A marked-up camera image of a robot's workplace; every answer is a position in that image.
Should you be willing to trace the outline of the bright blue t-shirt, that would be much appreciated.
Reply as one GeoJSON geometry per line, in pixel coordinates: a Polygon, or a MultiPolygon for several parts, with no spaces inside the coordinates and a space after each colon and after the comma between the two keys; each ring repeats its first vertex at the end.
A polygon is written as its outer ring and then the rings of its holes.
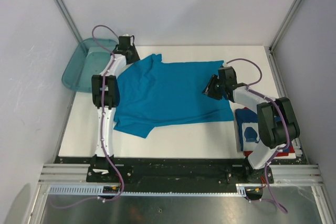
{"type": "Polygon", "coordinates": [[[152,54],[118,78],[120,103],[114,130],[146,138],[159,126],[227,122],[234,116],[227,100],[203,94],[223,61],[163,63],[152,54]]]}

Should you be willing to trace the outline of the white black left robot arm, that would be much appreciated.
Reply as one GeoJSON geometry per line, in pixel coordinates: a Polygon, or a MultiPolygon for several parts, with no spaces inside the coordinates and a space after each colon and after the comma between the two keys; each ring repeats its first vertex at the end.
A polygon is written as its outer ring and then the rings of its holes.
{"type": "Polygon", "coordinates": [[[134,41],[134,35],[120,36],[105,68],[91,78],[92,101],[98,112],[98,140],[90,168],[105,182],[112,181],[116,175],[110,162],[114,156],[113,119],[120,103],[117,78],[124,67],[140,60],[134,41]]]}

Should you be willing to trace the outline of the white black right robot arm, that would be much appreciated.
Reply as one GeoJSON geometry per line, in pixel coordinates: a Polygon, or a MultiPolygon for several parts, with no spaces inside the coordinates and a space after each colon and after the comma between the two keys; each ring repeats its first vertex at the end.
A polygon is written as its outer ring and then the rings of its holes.
{"type": "Polygon", "coordinates": [[[286,150],[291,141],[300,136],[300,127],[291,101],[286,98],[270,98],[245,83],[238,83],[233,67],[221,67],[218,75],[212,75],[203,93],[210,98],[222,98],[243,105],[257,114],[260,141],[252,153],[244,159],[239,175],[254,183],[267,174],[267,165],[280,151],[286,150]]]}

